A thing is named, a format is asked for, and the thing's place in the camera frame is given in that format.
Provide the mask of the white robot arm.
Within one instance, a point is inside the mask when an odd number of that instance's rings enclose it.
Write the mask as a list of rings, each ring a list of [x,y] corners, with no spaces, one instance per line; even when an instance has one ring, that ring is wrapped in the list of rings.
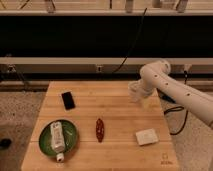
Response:
[[[171,65],[166,60],[144,65],[140,69],[141,79],[129,84],[135,101],[150,96],[157,88],[213,129],[213,96],[169,77],[170,71]]]

